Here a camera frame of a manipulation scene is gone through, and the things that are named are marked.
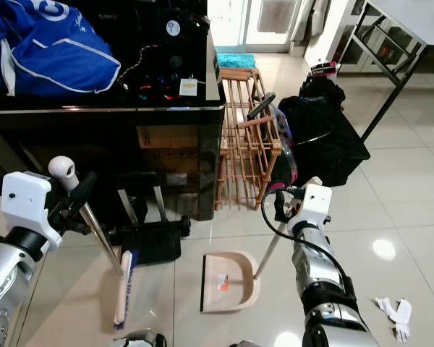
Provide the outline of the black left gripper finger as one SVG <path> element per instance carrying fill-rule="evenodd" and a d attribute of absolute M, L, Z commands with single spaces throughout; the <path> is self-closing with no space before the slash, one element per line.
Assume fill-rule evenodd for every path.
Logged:
<path fill-rule="evenodd" d="M 74 218 L 87 204 L 96 181 L 97 174 L 94 171 L 85 174 L 84 179 L 79 179 L 74 171 L 66 172 L 65 188 L 69 196 L 65 202 L 65 218 Z"/>

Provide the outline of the white-knob silver-handled broom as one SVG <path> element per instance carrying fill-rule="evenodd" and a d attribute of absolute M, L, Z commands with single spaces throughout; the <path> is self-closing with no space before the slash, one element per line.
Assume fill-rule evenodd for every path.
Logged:
<path fill-rule="evenodd" d="M 51 159 L 48 165 L 48 172 L 51 173 L 53 178 L 58 179 L 62 186 L 65 188 L 65 175 L 68 171 L 74 171 L 75 163 L 67 156 L 60 155 Z M 97 237 L 99 244 L 104 248 L 105 254 L 107 254 L 108 260 L 111 262 L 112 267 L 116 268 L 116 272 L 120 277 L 118 282 L 117 301 L 114 311 L 114 329 L 123 330 L 125 324 L 127 324 L 127 312 L 129 308 L 129 297 L 131 289 L 131 281 L 133 277 L 132 261 L 133 255 L 127 251 L 126 255 L 117 255 L 114 246 L 108 240 L 107 236 L 103 232 L 98 219 L 95 217 L 90 205 L 85 204 L 80 211 L 82 220 L 88 225 L 90 230 Z"/>

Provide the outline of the beige long-handled dustpan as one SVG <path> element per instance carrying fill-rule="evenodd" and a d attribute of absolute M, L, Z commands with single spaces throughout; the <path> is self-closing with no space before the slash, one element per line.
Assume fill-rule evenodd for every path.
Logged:
<path fill-rule="evenodd" d="M 307 183 L 324 186 L 317 178 Z M 280 189 L 299 189 L 304 185 Z M 307 223 L 299 223 L 295 231 L 291 231 L 289 222 L 274 221 L 274 208 L 267 211 L 265 205 L 261 204 L 259 212 L 273 234 L 272 241 L 260 259 L 241 250 L 204 254 L 201 313 L 231 313 L 252 307 L 260 297 L 263 272 L 280 240 L 290 241 L 293 246 L 296 289 L 306 311 L 330 303 L 336 295 L 349 294 L 349 281 L 331 250 L 325 231 L 319 231 Z M 324 225 L 329 218 L 328 212 Z"/>

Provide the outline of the pink purple round case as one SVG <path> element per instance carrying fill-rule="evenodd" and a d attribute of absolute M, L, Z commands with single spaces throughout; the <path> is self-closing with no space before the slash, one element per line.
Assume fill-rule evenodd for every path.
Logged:
<path fill-rule="evenodd" d="M 286 120 L 284 112 L 277 106 L 272 105 L 272 114 L 277 123 L 277 130 L 279 132 L 279 139 L 282 143 L 282 153 L 278 156 L 276 164 L 272 171 L 272 181 L 282 181 L 284 185 L 296 186 L 297 183 L 297 164 L 295 155 L 291 149 L 293 142 L 291 139 L 291 132 L 289 122 Z"/>

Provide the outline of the glossy black desk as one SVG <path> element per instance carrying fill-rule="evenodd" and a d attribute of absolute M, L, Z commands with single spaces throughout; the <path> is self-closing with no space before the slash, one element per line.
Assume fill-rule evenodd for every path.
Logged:
<path fill-rule="evenodd" d="M 79 9 L 98 33 L 92 14 L 108 0 L 55 1 Z M 114 178 L 130 171 L 173 179 L 167 191 L 197 195 L 185 212 L 210 220 L 224 94 L 216 85 L 210 30 L 206 43 L 203 98 L 142 100 L 113 85 L 97 95 L 75 97 L 0 95 L 0 143 L 15 151 L 26 168 L 45 171 L 53 156 L 67 155 L 81 171 L 97 172 L 92 205 L 103 220 L 127 217 L 114 209 Z"/>

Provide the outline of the black fabric bag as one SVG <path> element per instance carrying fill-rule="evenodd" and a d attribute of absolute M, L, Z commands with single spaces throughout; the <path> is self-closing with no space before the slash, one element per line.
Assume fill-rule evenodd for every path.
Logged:
<path fill-rule="evenodd" d="M 293 185 L 299 187 L 316 176 L 326 187 L 339 187 L 370 158 L 365 142 L 345 117 L 345 92 L 333 80 L 309 76 L 299 95 L 279 103 L 289 125 L 291 151 L 297 167 Z"/>

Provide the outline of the black metal stand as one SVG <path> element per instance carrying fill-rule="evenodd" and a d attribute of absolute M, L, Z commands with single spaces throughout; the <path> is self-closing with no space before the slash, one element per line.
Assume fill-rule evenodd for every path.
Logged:
<path fill-rule="evenodd" d="M 167 217 L 163 201 L 161 180 L 154 172 L 134 171 L 115 176 L 114 188 L 118 192 L 128 225 L 110 227 L 106 235 L 125 255 L 131 255 L 131 266 L 156 265 L 173 262 L 181 257 L 180 241 L 190 235 L 188 217 L 171 220 Z M 156 198 L 160 220 L 145 222 L 145 203 L 148 195 Z"/>

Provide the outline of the blue white-trimmed bag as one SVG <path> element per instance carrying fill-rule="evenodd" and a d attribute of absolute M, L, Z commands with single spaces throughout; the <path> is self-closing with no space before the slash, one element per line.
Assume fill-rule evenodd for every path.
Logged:
<path fill-rule="evenodd" d="M 114 85 L 120 69 L 111 47 L 76 7 L 0 0 L 0 95 L 97 95 Z"/>

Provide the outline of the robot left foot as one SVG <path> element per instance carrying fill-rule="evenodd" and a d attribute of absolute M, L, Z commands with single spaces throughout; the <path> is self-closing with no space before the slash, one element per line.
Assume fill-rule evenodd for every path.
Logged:
<path fill-rule="evenodd" d="M 168 347 L 165 336 L 150 328 L 115 338 L 108 347 Z"/>

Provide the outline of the red black label tag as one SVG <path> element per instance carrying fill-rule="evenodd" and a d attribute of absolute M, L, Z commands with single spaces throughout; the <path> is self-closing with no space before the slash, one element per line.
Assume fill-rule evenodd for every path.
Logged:
<path fill-rule="evenodd" d="M 337 76 L 336 61 L 328 61 L 310 67 L 310 76 L 314 78 L 330 78 L 335 79 Z"/>

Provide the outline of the orange wooden slatted rack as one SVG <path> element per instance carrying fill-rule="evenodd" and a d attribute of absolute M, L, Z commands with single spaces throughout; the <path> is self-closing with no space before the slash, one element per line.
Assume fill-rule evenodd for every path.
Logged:
<path fill-rule="evenodd" d="M 247 120 L 258 99 L 269 93 L 257 69 L 223 67 L 221 82 L 226 93 L 226 115 L 221 126 L 220 166 L 215 206 L 260 208 L 282 143 L 272 105 L 260 118 Z"/>

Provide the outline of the white crumpled paper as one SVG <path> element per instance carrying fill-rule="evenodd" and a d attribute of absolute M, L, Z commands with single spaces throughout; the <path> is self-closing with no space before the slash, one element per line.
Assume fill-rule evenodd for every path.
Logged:
<path fill-rule="evenodd" d="M 412 304 L 406 299 L 399 299 L 398 304 L 394 307 L 388 297 L 373 298 L 373 301 L 393 322 L 392 330 L 396 340 L 399 343 L 406 343 L 411 337 L 409 321 L 412 316 Z"/>

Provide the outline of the black open computer case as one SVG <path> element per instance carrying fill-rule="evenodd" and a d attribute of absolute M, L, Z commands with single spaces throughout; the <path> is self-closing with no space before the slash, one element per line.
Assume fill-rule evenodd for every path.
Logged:
<path fill-rule="evenodd" d="M 203 98 L 206 0 L 108 0 L 92 14 L 120 63 L 114 88 L 142 100 Z"/>

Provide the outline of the glass balcony door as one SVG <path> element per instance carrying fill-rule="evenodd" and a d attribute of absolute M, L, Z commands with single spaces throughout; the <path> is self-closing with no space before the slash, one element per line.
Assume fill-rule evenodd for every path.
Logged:
<path fill-rule="evenodd" d="M 284 53 L 302 0 L 207 0 L 210 33 L 221 53 Z"/>

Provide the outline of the white black-legged folding table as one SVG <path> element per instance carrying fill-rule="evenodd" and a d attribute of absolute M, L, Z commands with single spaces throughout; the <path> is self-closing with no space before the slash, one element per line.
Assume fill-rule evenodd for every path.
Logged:
<path fill-rule="evenodd" d="M 389 67 L 374 50 L 365 42 L 366 37 L 372 32 L 379 32 L 388 42 L 395 43 L 393 38 L 381 27 L 384 20 L 389 20 L 406 34 L 421 43 L 421 47 L 415 52 L 406 50 L 403 46 L 397 46 L 407 60 L 396 67 Z M 363 53 L 375 63 L 386 79 L 393 84 L 393 90 L 385 99 L 383 105 L 376 113 L 360 139 L 367 141 L 375 127 L 388 113 L 392 103 L 412 78 L 421 65 L 423 59 L 434 48 L 434 0 L 365 0 L 359 19 L 352 32 L 349 34 L 349 42 L 356 44 Z"/>

